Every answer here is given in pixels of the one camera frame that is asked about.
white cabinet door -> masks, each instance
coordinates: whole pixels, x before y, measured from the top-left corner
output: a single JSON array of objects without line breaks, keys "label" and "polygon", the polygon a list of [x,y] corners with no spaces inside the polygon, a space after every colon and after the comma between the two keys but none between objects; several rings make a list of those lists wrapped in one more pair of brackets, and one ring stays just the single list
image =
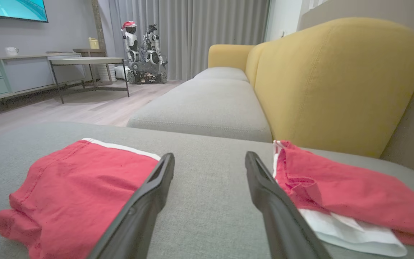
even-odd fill
[{"label": "white cabinet door", "polygon": [[[64,59],[64,58],[78,58],[81,55],[68,55],[68,56],[53,56],[48,57],[51,59]],[[84,66],[83,65],[63,65],[54,66],[55,76],[59,83],[69,81],[80,81],[84,79]]]},{"label": "white cabinet door", "polygon": [[46,57],[6,59],[4,68],[13,92],[20,92],[54,83]]}]

curtain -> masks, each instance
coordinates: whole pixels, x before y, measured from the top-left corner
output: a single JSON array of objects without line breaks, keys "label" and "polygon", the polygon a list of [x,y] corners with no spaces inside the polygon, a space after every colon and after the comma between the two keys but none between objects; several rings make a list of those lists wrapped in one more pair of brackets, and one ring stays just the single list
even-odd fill
[{"label": "curtain", "polygon": [[214,44],[262,43],[269,0],[111,0],[116,54],[124,56],[122,23],[135,21],[139,41],[157,23],[169,79],[188,80],[207,68]]}]

santa hat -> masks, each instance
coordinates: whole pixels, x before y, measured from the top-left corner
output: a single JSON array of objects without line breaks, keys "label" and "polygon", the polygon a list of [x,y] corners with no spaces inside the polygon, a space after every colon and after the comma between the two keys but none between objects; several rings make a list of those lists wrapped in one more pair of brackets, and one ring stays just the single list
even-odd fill
[{"label": "santa hat", "polygon": [[135,22],[128,21],[122,25],[122,30],[124,30],[124,28],[134,28],[136,26],[137,24]]}]

folded red clothing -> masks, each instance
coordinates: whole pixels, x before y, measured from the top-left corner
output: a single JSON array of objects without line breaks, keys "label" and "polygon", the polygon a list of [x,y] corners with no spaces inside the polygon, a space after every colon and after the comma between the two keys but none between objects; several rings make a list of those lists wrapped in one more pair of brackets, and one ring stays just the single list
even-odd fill
[{"label": "folded red clothing", "polygon": [[297,208],[393,229],[414,245],[414,192],[395,177],[337,163],[281,141],[276,180]]},{"label": "folded red clothing", "polygon": [[32,259],[85,258],[158,160],[93,139],[42,157],[0,211],[0,234]]}]

blue screen image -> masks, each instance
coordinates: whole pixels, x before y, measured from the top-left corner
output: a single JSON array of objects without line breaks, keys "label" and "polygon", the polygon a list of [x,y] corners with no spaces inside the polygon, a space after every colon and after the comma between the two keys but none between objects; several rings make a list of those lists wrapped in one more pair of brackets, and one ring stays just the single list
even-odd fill
[{"label": "blue screen image", "polygon": [[43,0],[0,0],[0,16],[47,22]]}]

